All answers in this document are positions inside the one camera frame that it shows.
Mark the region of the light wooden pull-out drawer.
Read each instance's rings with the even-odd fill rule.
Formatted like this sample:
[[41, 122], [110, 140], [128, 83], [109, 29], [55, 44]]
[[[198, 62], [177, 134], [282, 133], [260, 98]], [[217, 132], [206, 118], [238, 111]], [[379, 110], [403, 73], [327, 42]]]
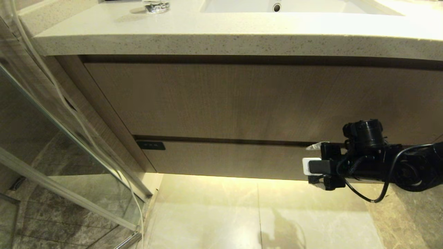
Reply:
[[306, 180], [302, 159], [310, 142], [191, 139], [136, 136], [161, 141], [166, 150], [142, 150], [158, 173], [261, 179]]

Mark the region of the light wooden vanity cabinet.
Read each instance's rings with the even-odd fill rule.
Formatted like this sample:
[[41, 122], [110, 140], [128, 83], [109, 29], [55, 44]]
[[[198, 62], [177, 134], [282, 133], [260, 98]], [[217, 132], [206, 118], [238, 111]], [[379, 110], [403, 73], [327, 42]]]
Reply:
[[155, 172], [136, 136], [342, 143], [343, 125], [378, 119], [391, 143], [443, 140], [443, 71], [54, 59], [127, 150]]

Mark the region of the speckled beige stone countertop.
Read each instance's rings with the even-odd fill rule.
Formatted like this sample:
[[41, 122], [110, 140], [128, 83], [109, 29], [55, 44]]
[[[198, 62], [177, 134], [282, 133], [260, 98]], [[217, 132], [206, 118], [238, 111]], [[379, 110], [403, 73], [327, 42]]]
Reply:
[[443, 61], [443, 15], [205, 13], [171, 0], [45, 0], [17, 11], [34, 47], [55, 55], [352, 56]]

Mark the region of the white ceramic sink basin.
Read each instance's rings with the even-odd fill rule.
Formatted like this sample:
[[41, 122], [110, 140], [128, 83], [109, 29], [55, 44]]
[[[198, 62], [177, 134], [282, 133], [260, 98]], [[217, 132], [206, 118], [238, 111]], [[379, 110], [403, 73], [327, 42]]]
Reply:
[[402, 16], [376, 0], [205, 0], [205, 13], [350, 13]]

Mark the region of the clear glass dish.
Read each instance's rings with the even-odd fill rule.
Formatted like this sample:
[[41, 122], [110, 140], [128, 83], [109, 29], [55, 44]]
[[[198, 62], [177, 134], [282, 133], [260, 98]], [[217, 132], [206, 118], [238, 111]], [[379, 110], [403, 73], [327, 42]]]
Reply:
[[162, 14], [170, 11], [170, 3], [163, 0], [140, 0], [140, 6], [130, 9], [133, 14]]

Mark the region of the glass shower door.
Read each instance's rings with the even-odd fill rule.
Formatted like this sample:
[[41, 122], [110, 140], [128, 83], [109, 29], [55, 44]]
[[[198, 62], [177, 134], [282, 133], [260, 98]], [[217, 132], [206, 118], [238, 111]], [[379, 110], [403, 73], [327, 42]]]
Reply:
[[146, 249], [133, 159], [0, 0], [0, 249]]

